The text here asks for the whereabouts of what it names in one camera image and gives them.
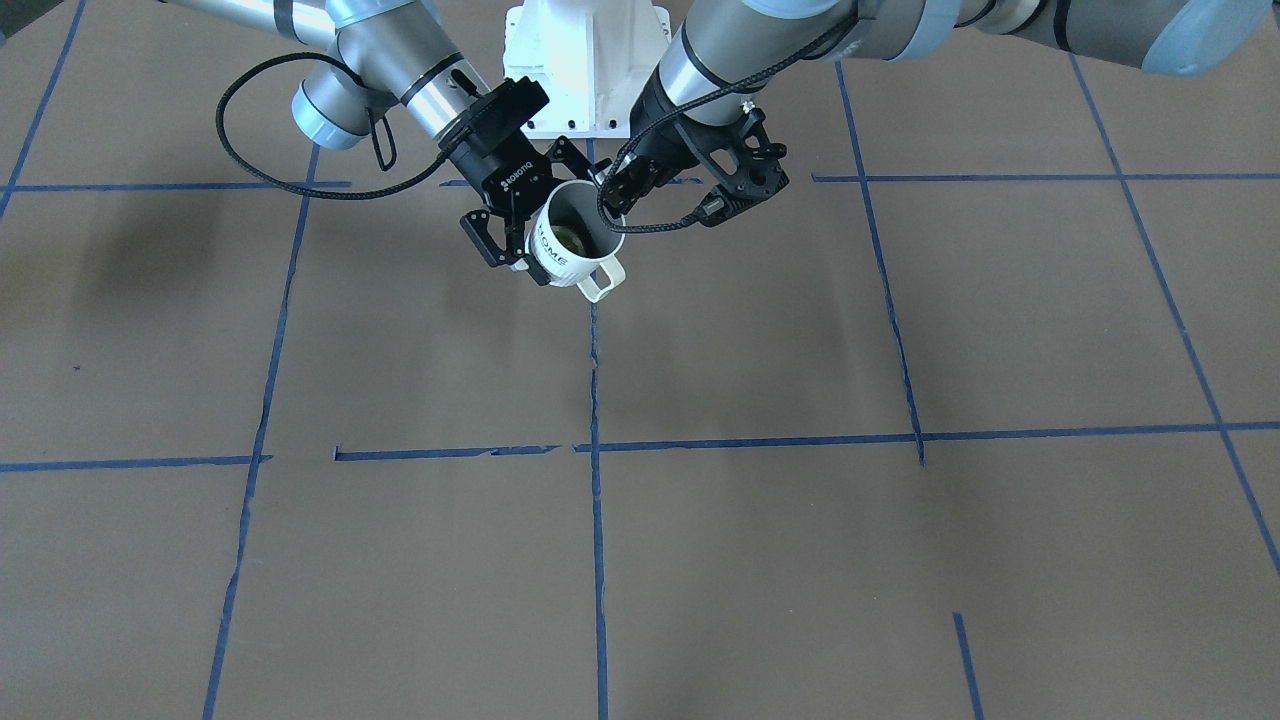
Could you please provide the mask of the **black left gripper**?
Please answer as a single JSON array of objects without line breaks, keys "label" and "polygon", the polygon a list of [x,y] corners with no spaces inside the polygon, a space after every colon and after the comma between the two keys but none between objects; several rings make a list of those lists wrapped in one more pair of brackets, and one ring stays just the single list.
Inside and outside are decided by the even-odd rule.
[{"label": "black left gripper", "polygon": [[662,120],[681,105],[660,74],[652,73],[630,114],[634,147],[594,167],[598,218],[604,225],[625,225],[625,214],[640,199],[710,156],[714,133],[709,126],[687,114]]}]

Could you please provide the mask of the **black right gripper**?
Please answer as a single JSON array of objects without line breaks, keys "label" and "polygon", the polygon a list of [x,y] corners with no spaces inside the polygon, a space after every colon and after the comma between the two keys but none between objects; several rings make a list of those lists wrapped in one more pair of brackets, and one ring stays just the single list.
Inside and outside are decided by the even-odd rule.
[{"label": "black right gripper", "polygon": [[[440,133],[440,149],[456,138],[462,142],[449,161],[485,205],[465,213],[460,227],[489,266],[526,272],[535,284],[549,286],[548,270],[530,249],[526,224],[545,206],[550,192],[570,179],[586,181],[599,195],[596,164],[564,135],[539,152],[517,120],[456,120]],[[557,167],[570,177],[556,176]]]}]

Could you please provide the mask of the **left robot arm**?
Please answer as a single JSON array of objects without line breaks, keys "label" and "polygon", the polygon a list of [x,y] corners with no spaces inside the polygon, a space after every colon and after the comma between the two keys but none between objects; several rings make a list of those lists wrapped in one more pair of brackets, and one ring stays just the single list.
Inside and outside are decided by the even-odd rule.
[{"label": "left robot arm", "polygon": [[602,177],[596,210],[617,229],[680,172],[713,190],[652,233],[718,225],[776,196],[785,146],[754,102],[800,61],[905,61],[960,28],[1012,37],[1148,74],[1201,76],[1235,53],[1268,1],[695,1],[631,110],[631,135]]}]

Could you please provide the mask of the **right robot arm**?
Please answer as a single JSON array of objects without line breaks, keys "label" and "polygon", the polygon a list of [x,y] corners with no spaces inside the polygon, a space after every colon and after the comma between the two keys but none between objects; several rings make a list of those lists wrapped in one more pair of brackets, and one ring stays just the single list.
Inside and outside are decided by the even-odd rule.
[{"label": "right robot arm", "polygon": [[[568,138],[543,151],[527,137],[548,92],[529,77],[486,85],[431,3],[189,1],[187,8],[301,45],[234,79],[215,108],[220,145],[255,178],[302,197],[356,202],[402,193],[452,165],[480,199],[460,224],[489,266],[525,272],[540,286],[575,287],[590,301],[623,279],[614,258],[622,236],[596,213],[586,158]],[[256,167],[230,141],[230,100],[264,72],[296,61],[312,65],[291,100],[294,123],[312,143],[347,150],[369,140],[379,167],[389,170],[397,147],[387,114],[401,108],[436,145],[436,156],[408,179],[364,192],[310,190]]]}]

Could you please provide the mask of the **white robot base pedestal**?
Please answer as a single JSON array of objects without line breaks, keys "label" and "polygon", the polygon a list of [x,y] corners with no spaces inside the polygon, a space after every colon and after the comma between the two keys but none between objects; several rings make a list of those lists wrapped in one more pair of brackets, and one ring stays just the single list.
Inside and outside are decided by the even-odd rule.
[{"label": "white robot base pedestal", "polygon": [[504,73],[527,77],[549,102],[530,138],[626,138],[631,109],[672,40],[650,1],[525,1],[504,19]]}]

